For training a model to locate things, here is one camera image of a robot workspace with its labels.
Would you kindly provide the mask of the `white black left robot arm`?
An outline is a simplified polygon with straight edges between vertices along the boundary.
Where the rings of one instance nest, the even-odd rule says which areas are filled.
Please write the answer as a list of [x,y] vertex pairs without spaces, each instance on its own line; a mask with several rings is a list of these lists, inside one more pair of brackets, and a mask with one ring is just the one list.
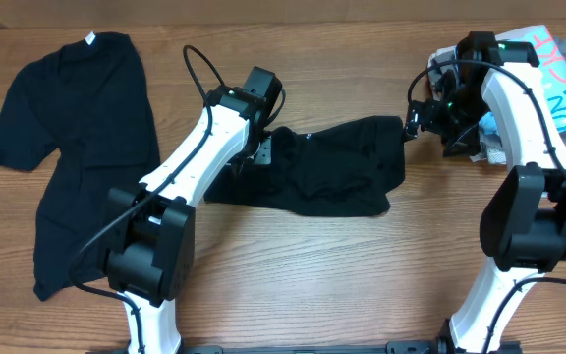
[[129,353],[178,353],[175,299],[193,267],[196,208],[221,172],[236,177],[271,161],[265,127],[282,108],[276,75],[253,67],[245,83],[208,93],[198,123],[170,157],[135,187],[110,190],[106,218],[136,204],[99,244],[97,266],[127,298]]

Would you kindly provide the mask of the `black polo shirt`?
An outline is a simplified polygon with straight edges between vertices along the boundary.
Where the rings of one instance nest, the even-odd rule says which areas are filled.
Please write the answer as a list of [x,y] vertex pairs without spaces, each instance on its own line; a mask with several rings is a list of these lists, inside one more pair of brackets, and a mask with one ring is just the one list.
[[369,116],[329,129],[271,133],[271,162],[225,167],[204,195],[210,203],[288,210],[303,216],[366,217],[390,210],[405,180],[403,122]]

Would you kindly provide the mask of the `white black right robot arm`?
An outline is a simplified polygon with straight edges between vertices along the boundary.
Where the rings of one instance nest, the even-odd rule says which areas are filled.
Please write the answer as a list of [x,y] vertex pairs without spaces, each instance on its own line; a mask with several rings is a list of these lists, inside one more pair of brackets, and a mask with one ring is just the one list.
[[502,338],[528,292],[552,281],[566,261],[566,146],[547,107],[538,54],[528,42],[473,31],[424,69],[432,95],[410,100],[405,140],[438,135],[444,155],[479,149],[479,124],[491,113],[508,174],[480,221],[484,261],[460,307],[421,353],[517,353]]

